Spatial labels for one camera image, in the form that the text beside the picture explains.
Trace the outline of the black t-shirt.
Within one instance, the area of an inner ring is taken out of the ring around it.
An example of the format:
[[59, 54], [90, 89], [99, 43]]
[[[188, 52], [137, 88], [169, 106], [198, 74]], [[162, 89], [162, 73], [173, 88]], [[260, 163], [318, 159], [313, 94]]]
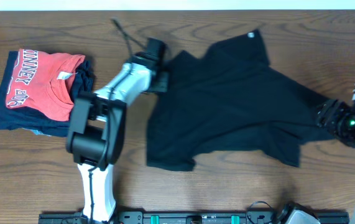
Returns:
[[257, 29], [201, 58], [181, 51], [167, 70], [168, 90], [147, 123], [150, 167], [189, 172], [197, 155], [255, 150], [297, 167], [302, 145], [331, 139], [315, 119], [326, 97], [274, 70]]

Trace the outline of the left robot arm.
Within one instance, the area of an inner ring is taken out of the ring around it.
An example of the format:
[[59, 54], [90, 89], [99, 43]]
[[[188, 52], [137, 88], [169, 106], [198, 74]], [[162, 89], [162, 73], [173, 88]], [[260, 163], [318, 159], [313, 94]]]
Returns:
[[160, 53], [138, 52], [104, 87], [82, 93], [71, 112], [66, 150], [83, 181], [87, 223], [109, 223], [116, 206], [113, 167], [124, 145], [127, 108], [162, 73]]

